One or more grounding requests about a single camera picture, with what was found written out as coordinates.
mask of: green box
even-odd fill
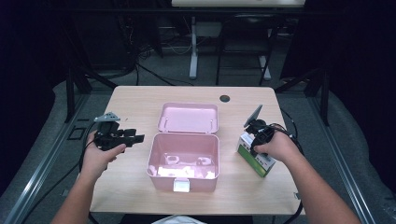
[[[253,155],[250,154],[250,145],[252,142],[252,137],[248,133],[243,133],[239,137],[237,151],[259,176],[265,177],[271,171],[276,160],[263,154],[257,154],[256,157],[253,157]]]

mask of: desk leg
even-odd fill
[[[260,60],[260,66],[264,67],[265,66],[265,62],[266,62],[265,56],[260,56],[259,60]],[[265,81],[271,80],[271,74],[270,74],[270,70],[268,69],[268,67],[267,67],[267,69],[265,70],[265,73],[264,73],[264,80]]]
[[[190,64],[190,79],[197,78],[197,64],[198,64],[198,53],[197,53],[197,36],[195,31],[195,17],[191,18],[191,64]]]

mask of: human hand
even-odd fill
[[[121,144],[108,151],[102,151],[93,142],[95,133],[96,132],[92,132],[88,135],[87,144],[89,145],[85,149],[83,165],[80,173],[80,176],[85,176],[91,181],[96,181],[107,168],[107,165],[114,161],[126,148],[125,144]]]
[[[254,150],[258,153],[267,153],[274,159],[283,162],[292,156],[301,154],[291,139],[280,131],[274,132],[269,143],[255,146]]]

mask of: dark background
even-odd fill
[[[111,6],[107,1],[101,2],[102,6]],[[54,25],[55,21],[49,20],[48,15],[36,10],[43,3],[2,1],[0,4],[1,95],[2,108],[6,112],[1,133],[0,191],[3,193],[47,120],[54,102],[52,88],[65,80],[70,59],[62,51],[64,39],[58,38],[63,36],[62,30]],[[370,148],[371,163],[383,182],[396,192],[396,170],[391,168],[396,161],[392,130],[396,126],[392,113],[396,102],[396,6],[384,0],[306,0],[304,10],[333,9],[347,9],[346,17],[341,20],[300,20],[282,77],[301,76],[330,62],[331,66],[327,68],[331,91],[361,126]],[[76,50],[70,49],[73,60],[92,69],[100,68],[100,65],[105,65],[102,66],[104,69],[133,67],[131,57],[134,55],[125,47],[116,19],[108,23],[98,21],[100,29],[108,30],[112,35],[99,39],[96,38],[99,36],[91,35],[92,41],[86,35],[81,38],[81,34],[98,29],[98,24],[83,26],[78,18],[67,21],[71,22],[69,25],[73,22],[76,25],[67,26],[71,36],[78,40],[74,42]],[[92,52],[94,48],[89,44],[94,41],[113,44],[96,44],[98,49]],[[114,54],[106,55],[101,51]]]

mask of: wrist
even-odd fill
[[[98,178],[92,177],[91,175],[85,175],[84,173],[80,173],[78,176],[78,182],[84,186],[94,186],[97,179]]]

